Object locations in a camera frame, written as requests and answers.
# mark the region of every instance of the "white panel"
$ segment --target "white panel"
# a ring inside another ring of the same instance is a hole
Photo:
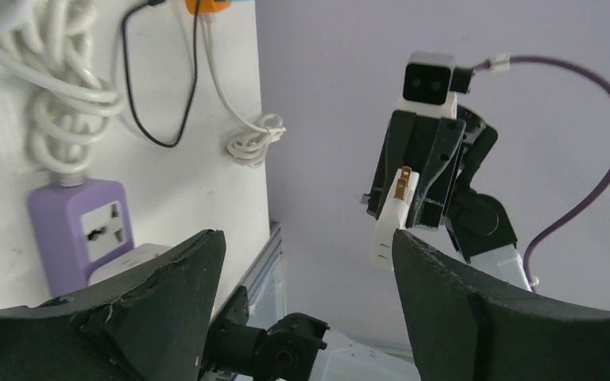
[[[282,256],[278,256],[258,289],[250,291],[249,325],[267,329],[285,316],[284,281],[284,264]]]
[[[94,64],[124,90],[118,22],[141,0],[98,0]],[[191,18],[182,27],[171,5],[145,9],[129,26],[133,86],[141,119],[160,139],[179,127],[191,81]],[[230,102],[246,117],[261,111],[253,2],[233,4],[214,26],[218,73]],[[236,130],[211,82],[199,41],[199,83],[181,145],[147,142],[125,113],[96,145],[91,175],[125,185],[137,245],[175,245],[203,229],[222,229],[227,252],[218,302],[224,301],[269,237],[264,169],[232,164],[224,142]],[[47,182],[25,149],[29,96],[35,89],[0,68],[0,308],[35,306],[49,297],[25,209]]]
[[[328,348],[320,351],[310,381],[420,381],[414,364],[397,359],[350,340],[338,331],[323,339]]]

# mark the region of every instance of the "lavender wall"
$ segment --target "lavender wall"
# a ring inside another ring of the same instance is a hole
[[[370,263],[370,186],[414,50],[474,64],[499,52],[575,60],[610,78],[610,1],[257,0],[264,111],[288,131],[271,147],[272,218],[282,221],[290,310],[349,335],[407,336],[393,275]],[[460,102],[498,128],[474,186],[498,197],[521,249],[575,205],[610,164],[610,101],[542,67],[479,75]],[[444,251],[445,232],[419,233]],[[610,190],[535,252],[542,294],[610,309]]]

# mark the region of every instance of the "white plug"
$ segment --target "white plug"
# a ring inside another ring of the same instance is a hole
[[[403,167],[396,171],[392,186],[389,188],[387,199],[384,201],[380,216],[375,225],[375,244],[373,246],[373,263],[382,268],[394,270],[392,261],[392,242],[397,229],[406,229],[406,220],[419,173],[410,167]]]
[[[105,264],[95,270],[95,272],[90,275],[87,285],[92,286],[93,284],[102,282],[103,280],[109,279],[112,276],[116,276],[124,271],[127,271],[132,267],[136,267],[139,264],[143,264],[144,262],[155,259],[164,254],[170,248],[170,246],[164,246],[162,244],[143,244],[133,248],[122,256],[119,256],[115,260],[112,260],[108,264]]]

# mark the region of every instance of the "white connector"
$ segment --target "white connector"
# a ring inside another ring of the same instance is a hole
[[[392,242],[397,229],[406,229],[406,220],[415,189],[419,180],[419,173],[410,167],[403,167],[396,171],[392,186],[389,188],[387,199],[384,201],[380,216],[375,225],[375,244],[373,246],[373,263],[382,268],[394,270],[392,261]]]
[[[95,270],[95,272],[90,275],[87,285],[92,286],[93,284],[102,282],[112,276],[127,271],[132,267],[136,267],[144,262],[157,258],[170,248],[170,246],[164,246],[162,244],[143,244],[133,248],[122,256]]]
[[[489,58],[490,71],[507,71],[511,70],[511,55],[510,54],[498,54]]]
[[[528,282],[523,257],[513,244],[472,256],[470,261],[471,267],[523,290],[531,291],[534,286]]]

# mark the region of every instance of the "black cable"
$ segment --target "black cable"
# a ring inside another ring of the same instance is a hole
[[[131,10],[125,13],[125,16],[122,17],[120,23],[120,30],[122,34],[122,59],[123,59],[123,67],[125,69],[125,86],[127,88],[127,100],[129,103],[129,109],[132,111],[132,117],[134,118],[134,122],[137,124],[137,127],[144,134],[146,138],[152,141],[154,144],[157,144],[164,148],[174,148],[179,142],[181,142],[181,137],[183,137],[183,132],[186,130],[186,123],[188,122],[188,115],[191,112],[191,106],[193,104],[193,98],[195,97],[195,88],[198,84],[198,12],[200,7],[201,0],[197,0],[195,3],[195,20],[193,21],[193,79],[191,83],[191,92],[188,94],[188,100],[186,101],[186,109],[183,112],[183,119],[181,121],[181,126],[179,127],[179,132],[176,134],[174,141],[172,143],[166,143],[161,140],[157,140],[153,135],[149,133],[149,131],[141,124],[141,120],[137,115],[137,107],[134,105],[134,94],[132,92],[132,80],[131,80],[131,70],[129,69],[129,49],[127,43],[127,24],[129,19],[139,11],[143,10],[147,6],[157,6],[159,4],[164,3],[166,0],[148,0],[138,6],[135,6]]]

